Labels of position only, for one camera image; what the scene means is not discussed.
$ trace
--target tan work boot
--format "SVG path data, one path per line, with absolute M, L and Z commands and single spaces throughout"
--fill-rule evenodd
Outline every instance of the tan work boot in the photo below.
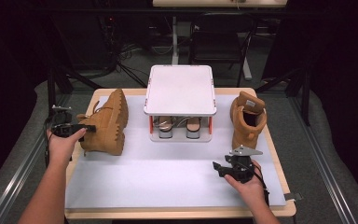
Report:
M 229 114 L 234 125 L 233 149 L 240 146 L 255 149 L 258 135 L 267 123 L 264 107 L 264 101 L 245 91 L 234 99 Z
M 87 151 L 103 151 L 114 156 L 121 155 L 125 135 L 123 129 L 127 126 L 129 110 L 122 89 L 113 91 L 107 102 L 94 114 L 87 117 L 77 116 L 80 124 L 95 125 L 95 133 L 86 133 L 80 145 Z

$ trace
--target dark background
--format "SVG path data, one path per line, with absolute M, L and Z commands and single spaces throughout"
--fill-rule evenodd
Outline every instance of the dark background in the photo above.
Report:
M 89 5 L 89 1 L 82 2 L 84 6 Z M 32 4 L 42 6 L 48 1 Z M 123 7 L 131 4 L 150 7 L 150 1 L 126 4 Z M 316 20 L 282 20 L 263 77 L 280 77 L 311 62 L 311 89 L 323 103 L 338 155 L 358 182 L 358 1 L 289 0 L 288 11 L 299 9 L 328 10 L 330 14 Z M 121 24 L 131 22 L 129 18 L 117 19 Z M 49 18 L 25 16 L 13 1 L 0 0 L 0 168 L 32 114 L 36 101 L 34 87 L 47 79 L 51 66 L 28 23 L 40 24 L 46 31 L 54 59 L 65 66 L 115 66 L 103 35 L 95 34 L 101 28 L 95 17 L 89 17 L 82 27 L 78 27 L 76 18 L 56 22 L 59 27 Z M 147 26 L 159 22 L 156 17 L 145 17 L 145 23 L 127 26 L 121 32 L 130 34 L 134 41 L 144 40 L 142 44 L 147 46 L 148 40 L 143 38 Z M 72 39 L 62 40 L 60 32 L 74 35 Z M 94 35 L 82 36 L 83 32 Z M 72 43 L 73 49 L 95 47 L 73 52 L 65 41 Z M 97 59 L 93 56 L 97 54 L 103 57 Z

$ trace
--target chair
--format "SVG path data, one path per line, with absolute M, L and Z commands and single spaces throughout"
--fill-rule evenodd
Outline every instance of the chair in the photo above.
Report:
M 243 76 L 243 64 L 255 21 L 243 12 L 204 13 L 190 25 L 188 64 L 239 63 L 237 87 Z

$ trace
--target gripper camera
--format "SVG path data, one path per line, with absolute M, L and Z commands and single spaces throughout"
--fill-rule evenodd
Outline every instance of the gripper camera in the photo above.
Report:
M 213 168 L 219 173 L 219 176 L 231 175 L 242 184 L 251 180 L 255 174 L 255 166 L 250 156 L 261 155 L 263 152 L 240 146 L 232 149 L 229 153 L 232 156 L 226 155 L 225 159 L 232 167 L 224 167 L 213 161 Z
M 89 133 L 95 133 L 95 125 L 86 124 L 71 124 L 72 114 L 69 112 L 72 110 L 71 107 L 62 107 L 54 105 L 52 107 L 54 115 L 51 118 L 51 131 L 59 137 L 69 137 L 73 133 L 85 128 Z

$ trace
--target gray carpet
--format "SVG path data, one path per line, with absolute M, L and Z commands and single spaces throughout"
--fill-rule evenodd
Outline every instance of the gray carpet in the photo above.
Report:
M 264 63 L 269 53 L 271 40 L 256 37 L 249 48 L 248 62 L 254 79 L 243 81 L 243 87 L 256 88 L 262 84 L 260 81 Z M 186 48 L 181 48 L 180 63 L 186 63 Z M 156 52 L 142 49 L 134 50 L 131 57 L 122 63 L 140 70 L 146 74 L 154 64 L 169 64 L 170 54 L 157 54 Z M 216 87 L 235 86 L 238 74 L 238 66 L 228 71 L 227 65 L 213 65 L 213 79 Z M 144 82 L 147 75 L 134 71 Z M 96 83 L 106 88 L 141 88 L 125 73 L 115 72 L 105 77 L 93 79 Z M 74 93 L 69 96 L 67 105 L 71 106 L 74 114 L 84 113 L 88 107 L 92 90 L 84 84 L 72 80 L 75 87 Z M 301 120 L 296 115 L 296 108 L 290 99 L 282 94 L 282 85 L 274 88 L 271 92 L 260 93 L 259 97 L 266 102 L 268 112 L 268 127 L 277 149 L 283 171 L 285 173 L 289 188 L 292 192 L 299 192 L 304 196 L 302 201 L 296 202 L 297 223 L 343 223 L 339 213 L 332 201 L 330 193 L 325 185 L 320 170 L 312 156 L 310 142 L 301 126 Z M 38 136 L 42 133 L 43 121 L 48 114 L 47 84 L 42 83 L 35 91 L 38 94 L 38 102 L 24 128 L 21 138 L 7 158 L 6 163 L 0 171 L 0 199 L 9 185 L 17 168 L 34 147 Z M 330 129 L 325 114 L 322 110 L 318 97 L 310 96 L 310 128 L 318 140 L 323 153 L 328 161 L 342 194 L 347 200 L 354 219 L 358 223 L 358 185 L 351 176 L 351 172 L 339 159 L 331 142 Z M 40 153 L 32 172 L 22 186 L 16 200 L 7 212 L 5 223 L 15 223 L 21 215 L 22 210 L 32 197 L 34 190 L 45 170 L 44 156 Z M 291 218 L 280 218 L 282 223 L 293 223 Z M 124 221 L 118 220 L 114 223 L 153 223 L 151 220 Z M 225 220 L 171 220 L 170 223 L 243 223 L 240 219 Z M 70 220 L 70 223 L 111 223 L 110 220 Z

